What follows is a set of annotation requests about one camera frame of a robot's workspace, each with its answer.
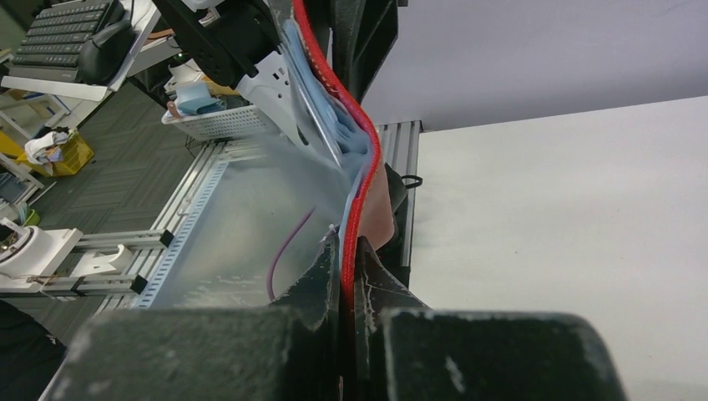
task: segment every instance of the desk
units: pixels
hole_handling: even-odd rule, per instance
[[[13,59],[13,51],[10,48],[6,48],[0,51],[0,64]]]
[[[209,10],[210,12],[200,20],[200,23],[204,26],[208,26],[216,20],[215,15],[217,13],[215,8],[209,8]],[[138,57],[135,58],[135,62],[132,67],[130,67],[128,76],[132,77],[140,71],[148,69],[149,67],[152,67],[153,65],[156,65],[157,63],[160,63],[181,51],[182,50],[177,44],[177,41],[174,40],[173,35],[170,35],[167,38],[156,39],[151,43],[146,43],[143,48],[140,49]]]
[[[121,0],[126,10],[126,17],[130,15],[131,0]],[[143,44],[152,32],[159,19],[159,11],[150,0],[135,0],[134,30],[136,39],[130,48],[129,54],[125,57],[123,65],[115,75],[110,84],[106,86],[72,84],[68,82],[44,81],[41,79],[28,79],[7,76],[3,78],[3,87],[25,89],[43,94],[57,94],[70,98],[92,100],[94,102],[103,101],[111,92],[120,89],[125,79],[129,76],[133,62],[142,53]]]
[[[706,110],[421,135],[411,290],[433,308],[578,314],[631,399],[708,399]]]

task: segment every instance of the gray carpet floor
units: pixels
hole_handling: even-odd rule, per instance
[[[148,230],[192,161],[182,131],[160,123],[164,109],[126,84],[79,129],[94,158],[78,174],[59,177],[33,208],[45,230],[85,234]],[[75,265],[77,255],[60,268]],[[12,298],[64,343],[91,317],[102,297],[73,302]]]

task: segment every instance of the white bracket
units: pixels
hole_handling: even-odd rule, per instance
[[[133,252],[123,244],[118,245],[118,251],[111,255],[102,252],[87,252],[83,254],[71,277],[90,276],[92,274],[120,274],[133,260]]]
[[[255,67],[258,74],[253,78],[246,75],[236,90],[272,119],[293,144],[305,148],[292,111],[290,77],[285,59],[278,52],[273,52]]]

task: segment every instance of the white wall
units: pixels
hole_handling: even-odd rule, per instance
[[[411,0],[364,108],[451,129],[708,94],[708,0]]]

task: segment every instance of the white plastic part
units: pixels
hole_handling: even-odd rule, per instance
[[[273,52],[255,67],[258,74],[253,78],[246,75],[236,90],[272,119],[293,144],[305,148],[297,132],[285,59],[281,54]]]
[[[42,284],[29,282],[30,276],[51,276],[83,236],[79,230],[40,230],[30,226],[32,232],[27,244],[0,262],[0,292],[37,292]]]
[[[193,58],[176,67],[168,66],[167,69],[172,74],[172,78],[164,85],[164,90],[168,94],[174,93],[176,88],[182,84],[197,82],[205,76]]]
[[[187,7],[193,12],[197,10],[204,10],[209,7],[216,7],[222,4],[224,0],[182,0]]]
[[[90,276],[92,274],[120,274],[133,260],[133,252],[125,245],[118,245],[118,252],[104,255],[89,252],[81,257],[71,273],[71,277]]]
[[[27,234],[29,234],[29,229],[18,226],[14,223],[14,221],[11,221],[7,217],[3,217],[2,219],[0,219],[0,224],[6,226],[12,231],[15,231],[19,236],[26,236]]]
[[[0,217],[15,221],[19,218],[19,214],[14,206],[2,200],[0,201]]]

